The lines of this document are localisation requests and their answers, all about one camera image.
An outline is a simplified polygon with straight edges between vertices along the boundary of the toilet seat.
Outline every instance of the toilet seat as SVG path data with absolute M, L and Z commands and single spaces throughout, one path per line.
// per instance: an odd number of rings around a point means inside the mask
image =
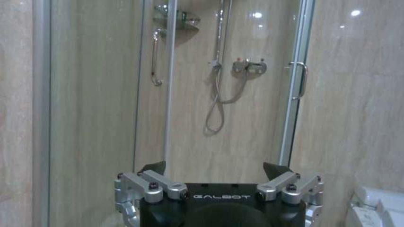
M 346 227 L 402 227 L 404 194 L 360 186 L 354 190 Z

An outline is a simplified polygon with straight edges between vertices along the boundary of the shower enclosure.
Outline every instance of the shower enclosure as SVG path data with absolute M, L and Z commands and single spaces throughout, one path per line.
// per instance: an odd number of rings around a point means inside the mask
M 148 163 L 165 160 L 174 181 L 224 183 L 288 165 L 313 6 L 37 1 L 34 226 L 122 226 L 112 182 Z

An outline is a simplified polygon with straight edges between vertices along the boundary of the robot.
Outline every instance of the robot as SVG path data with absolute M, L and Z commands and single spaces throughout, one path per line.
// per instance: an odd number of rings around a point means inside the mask
M 264 163 L 269 181 L 180 183 L 165 162 L 114 180 L 114 206 L 128 227 L 316 227 L 324 181 Z

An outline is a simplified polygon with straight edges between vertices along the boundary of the shower faucet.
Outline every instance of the shower faucet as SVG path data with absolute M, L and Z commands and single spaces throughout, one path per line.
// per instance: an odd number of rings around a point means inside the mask
M 248 73 L 261 75 L 266 72 L 266 64 L 264 61 L 264 58 L 261 58 L 260 62 L 250 62 L 249 59 L 241 61 L 241 59 L 237 58 L 237 61 L 233 62 L 233 71 L 241 72 L 246 70 Z

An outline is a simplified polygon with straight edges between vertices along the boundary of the silver clamp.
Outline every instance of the silver clamp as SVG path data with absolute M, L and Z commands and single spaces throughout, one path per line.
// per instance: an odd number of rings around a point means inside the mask
M 266 183 L 257 185 L 257 193 L 264 201 L 273 201 L 281 189 L 300 178 L 300 174 L 285 172 Z
M 189 198 L 188 188 L 184 183 L 172 182 L 166 177 L 152 170 L 144 171 L 141 178 L 149 182 L 157 182 L 170 199 L 186 200 Z
M 312 205 L 322 204 L 324 182 L 320 176 L 300 179 L 296 184 L 289 184 L 282 189 L 282 201 L 289 204 L 298 204 L 302 197 Z
M 282 201 L 288 204 L 298 204 L 302 200 L 306 204 L 305 227 L 314 227 L 322 209 L 324 181 L 318 175 L 300 179 L 296 184 L 289 184 L 282 189 Z
M 114 208 L 122 214 L 128 227 L 140 226 L 136 208 L 140 200 L 157 203 L 162 200 L 162 187 L 156 182 L 146 182 L 133 173 L 118 174 L 114 180 Z

